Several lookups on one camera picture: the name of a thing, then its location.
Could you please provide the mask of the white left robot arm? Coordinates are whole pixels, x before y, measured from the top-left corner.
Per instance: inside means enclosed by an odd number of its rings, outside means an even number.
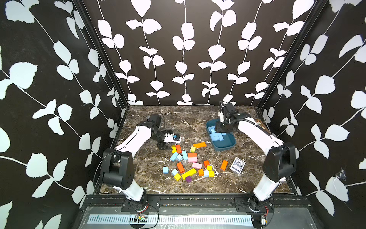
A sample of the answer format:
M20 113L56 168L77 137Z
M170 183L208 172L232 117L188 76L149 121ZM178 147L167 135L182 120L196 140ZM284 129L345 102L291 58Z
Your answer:
M133 158L143 144L152 139L159 149L165 149L168 143L180 143L182 137L171 129L159 130L162 117L151 114L137 124L134 132L120 145L104 151L100 163L100 178L103 184L121 191L128 200L146 204L146 190L134 180Z

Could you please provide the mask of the light blue corner block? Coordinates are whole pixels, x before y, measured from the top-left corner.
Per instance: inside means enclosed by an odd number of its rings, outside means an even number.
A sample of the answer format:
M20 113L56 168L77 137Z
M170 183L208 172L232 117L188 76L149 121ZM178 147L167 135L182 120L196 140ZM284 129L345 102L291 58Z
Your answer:
M168 167L163 167L163 173L168 174L169 173L169 168Z

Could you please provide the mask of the light blue long block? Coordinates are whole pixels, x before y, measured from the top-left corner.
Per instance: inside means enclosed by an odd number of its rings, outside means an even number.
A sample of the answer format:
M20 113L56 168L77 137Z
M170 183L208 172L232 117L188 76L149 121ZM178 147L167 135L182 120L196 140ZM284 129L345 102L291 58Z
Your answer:
M170 160L171 160L172 162L174 162L178 156L179 156L179 153L175 152L175 153L173 153L173 155L170 157Z

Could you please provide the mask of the lone light blue block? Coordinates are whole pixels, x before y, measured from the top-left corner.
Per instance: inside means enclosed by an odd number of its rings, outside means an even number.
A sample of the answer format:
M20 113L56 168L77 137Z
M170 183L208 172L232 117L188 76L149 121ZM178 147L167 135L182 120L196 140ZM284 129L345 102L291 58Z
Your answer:
M216 130L215 130L215 127L209 127L209 134L215 134L216 133Z

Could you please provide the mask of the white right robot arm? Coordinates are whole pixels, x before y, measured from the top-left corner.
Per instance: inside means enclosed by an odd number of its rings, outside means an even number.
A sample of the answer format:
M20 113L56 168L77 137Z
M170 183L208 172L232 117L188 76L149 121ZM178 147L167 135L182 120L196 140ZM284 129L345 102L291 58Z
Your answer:
M295 146L285 143L262 128L247 113L239 112L232 103L219 102L217 132L230 133L234 130L250 137L264 152L263 176L250 192L248 206L253 212L262 210L282 180L296 172Z

